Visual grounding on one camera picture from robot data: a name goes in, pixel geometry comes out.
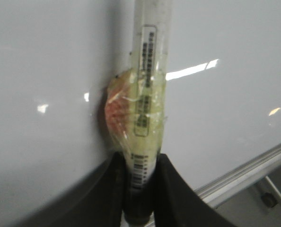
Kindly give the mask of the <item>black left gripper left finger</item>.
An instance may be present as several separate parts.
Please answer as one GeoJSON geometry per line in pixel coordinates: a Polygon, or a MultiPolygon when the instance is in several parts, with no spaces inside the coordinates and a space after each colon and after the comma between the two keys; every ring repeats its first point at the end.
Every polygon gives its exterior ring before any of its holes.
{"type": "Polygon", "coordinates": [[[22,221],[22,226],[119,227],[124,186],[124,157],[115,152],[76,187],[22,221]]]}

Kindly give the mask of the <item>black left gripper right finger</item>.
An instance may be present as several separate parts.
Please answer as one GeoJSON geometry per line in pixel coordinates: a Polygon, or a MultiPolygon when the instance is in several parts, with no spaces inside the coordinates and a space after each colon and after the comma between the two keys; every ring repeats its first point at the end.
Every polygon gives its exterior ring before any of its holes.
{"type": "Polygon", "coordinates": [[[155,169],[154,219],[157,227],[228,226],[228,221],[187,185],[166,154],[159,155],[155,169]]]}

